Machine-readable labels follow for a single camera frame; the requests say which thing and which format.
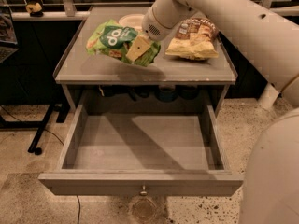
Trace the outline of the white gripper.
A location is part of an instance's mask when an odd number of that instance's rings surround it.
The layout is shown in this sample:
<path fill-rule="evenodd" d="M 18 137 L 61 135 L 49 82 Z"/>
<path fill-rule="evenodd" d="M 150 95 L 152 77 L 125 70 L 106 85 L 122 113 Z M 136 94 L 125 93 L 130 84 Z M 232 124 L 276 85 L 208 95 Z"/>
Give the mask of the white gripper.
<path fill-rule="evenodd" d="M 156 0 L 148 9 L 142 21 L 142 31 L 146 35 L 138 35 L 132 41 L 126 42 L 125 57 L 130 63 L 139 62 L 150 49 L 150 39 L 164 40 L 175 26 L 196 13 L 188 4 L 178 0 Z"/>

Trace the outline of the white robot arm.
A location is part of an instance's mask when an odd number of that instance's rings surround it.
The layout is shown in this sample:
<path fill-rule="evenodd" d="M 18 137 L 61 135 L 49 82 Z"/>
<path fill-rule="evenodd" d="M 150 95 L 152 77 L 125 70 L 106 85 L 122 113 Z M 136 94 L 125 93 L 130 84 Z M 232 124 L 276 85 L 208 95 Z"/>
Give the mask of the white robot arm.
<path fill-rule="evenodd" d="M 195 11 L 207 15 L 268 82 L 298 105 L 299 27 L 250 0 L 156 0 L 142 21 L 163 40 Z M 251 151 L 239 224 L 299 224 L 299 114 L 275 120 Z"/>

